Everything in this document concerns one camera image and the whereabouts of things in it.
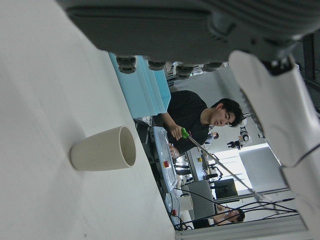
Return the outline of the white grey left robot hand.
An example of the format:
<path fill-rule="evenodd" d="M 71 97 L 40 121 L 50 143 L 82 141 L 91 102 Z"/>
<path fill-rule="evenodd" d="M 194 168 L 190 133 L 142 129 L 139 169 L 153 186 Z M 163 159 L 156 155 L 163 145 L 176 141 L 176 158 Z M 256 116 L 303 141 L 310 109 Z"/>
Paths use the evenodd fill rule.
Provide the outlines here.
<path fill-rule="evenodd" d="M 99 50 L 152 69 L 165 62 L 213 68 L 228 61 L 251 115 L 296 193 L 304 225 L 320 237 L 320 120 L 292 52 L 320 28 L 317 0 L 60 0 Z"/>

